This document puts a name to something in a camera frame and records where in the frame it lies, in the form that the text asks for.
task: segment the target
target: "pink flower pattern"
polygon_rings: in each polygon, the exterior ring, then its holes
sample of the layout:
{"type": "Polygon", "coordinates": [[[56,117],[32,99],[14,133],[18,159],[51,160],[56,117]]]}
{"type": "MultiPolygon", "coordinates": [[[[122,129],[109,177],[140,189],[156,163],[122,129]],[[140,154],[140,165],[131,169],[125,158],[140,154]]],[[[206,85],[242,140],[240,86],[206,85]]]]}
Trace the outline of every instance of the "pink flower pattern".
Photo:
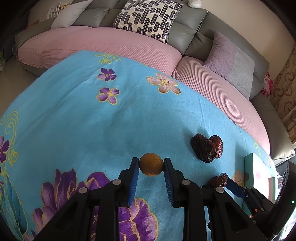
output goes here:
{"type": "Polygon", "coordinates": [[[178,87],[178,83],[171,79],[170,77],[166,76],[165,74],[161,74],[161,73],[157,73],[156,77],[152,77],[152,76],[148,76],[147,77],[147,81],[151,84],[151,85],[158,85],[158,91],[161,94],[166,94],[168,93],[170,90],[176,94],[176,95],[180,95],[181,91],[178,87]]]}
{"type": "Polygon", "coordinates": [[[235,181],[241,187],[244,186],[244,175],[240,170],[236,170],[233,176],[233,181],[235,181]]]}

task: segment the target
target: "floor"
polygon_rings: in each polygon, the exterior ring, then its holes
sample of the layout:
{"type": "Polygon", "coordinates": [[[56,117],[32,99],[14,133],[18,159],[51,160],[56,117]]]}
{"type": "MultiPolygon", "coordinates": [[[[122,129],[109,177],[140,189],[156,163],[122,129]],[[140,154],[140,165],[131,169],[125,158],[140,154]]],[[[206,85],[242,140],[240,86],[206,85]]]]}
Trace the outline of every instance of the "floor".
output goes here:
{"type": "Polygon", "coordinates": [[[20,67],[15,57],[5,63],[4,70],[0,72],[0,116],[14,99],[37,78],[38,76],[20,67]]]}

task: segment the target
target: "pink blanket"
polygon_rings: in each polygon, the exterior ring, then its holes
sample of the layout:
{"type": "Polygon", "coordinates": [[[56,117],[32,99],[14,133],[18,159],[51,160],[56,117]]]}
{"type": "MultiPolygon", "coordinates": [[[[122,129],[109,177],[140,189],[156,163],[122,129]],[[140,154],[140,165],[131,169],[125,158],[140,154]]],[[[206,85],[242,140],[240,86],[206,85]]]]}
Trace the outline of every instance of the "pink blanket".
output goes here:
{"type": "Polygon", "coordinates": [[[19,48],[18,56],[25,64],[49,69],[80,50],[120,55],[168,75],[172,74],[182,58],[172,46],[142,34],[110,27],[85,26],[51,29],[41,33],[26,41],[19,48]]]}
{"type": "Polygon", "coordinates": [[[268,135],[260,116],[252,103],[235,87],[192,57],[182,58],[177,73],[176,78],[180,82],[210,100],[270,154],[268,135]]]}

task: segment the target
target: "screw head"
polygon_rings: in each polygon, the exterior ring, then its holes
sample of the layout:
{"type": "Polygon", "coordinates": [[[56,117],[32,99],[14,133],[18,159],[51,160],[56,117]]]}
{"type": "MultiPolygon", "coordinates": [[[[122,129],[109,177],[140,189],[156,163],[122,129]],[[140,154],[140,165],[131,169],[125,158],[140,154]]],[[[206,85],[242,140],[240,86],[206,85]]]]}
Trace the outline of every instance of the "screw head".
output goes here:
{"type": "Polygon", "coordinates": [[[114,185],[119,185],[119,184],[121,184],[121,180],[120,179],[115,179],[115,180],[112,181],[112,183],[114,185]]]}
{"type": "Polygon", "coordinates": [[[216,187],[216,191],[218,193],[224,193],[224,188],[223,187],[216,187]]]}
{"type": "Polygon", "coordinates": [[[185,186],[188,186],[188,185],[190,185],[190,181],[189,180],[187,180],[187,179],[184,179],[183,181],[182,181],[182,184],[183,185],[185,185],[185,186]]]}
{"type": "Polygon", "coordinates": [[[78,192],[81,193],[81,194],[84,194],[84,193],[87,192],[87,188],[86,187],[79,188],[78,192]]]}

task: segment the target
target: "red date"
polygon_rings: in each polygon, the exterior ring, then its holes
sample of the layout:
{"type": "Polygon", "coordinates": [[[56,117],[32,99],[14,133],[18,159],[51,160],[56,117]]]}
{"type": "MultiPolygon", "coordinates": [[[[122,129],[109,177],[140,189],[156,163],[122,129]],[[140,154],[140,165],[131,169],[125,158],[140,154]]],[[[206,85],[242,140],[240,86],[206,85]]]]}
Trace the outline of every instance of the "red date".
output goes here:
{"type": "Polygon", "coordinates": [[[191,138],[190,144],[197,157],[203,162],[210,163],[215,158],[222,156],[223,142],[219,136],[212,136],[207,139],[198,133],[191,138]]]}
{"type": "Polygon", "coordinates": [[[216,187],[226,187],[228,181],[228,175],[226,173],[221,173],[219,176],[212,177],[208,182],[208,186],[212,189],[216,187]]]}

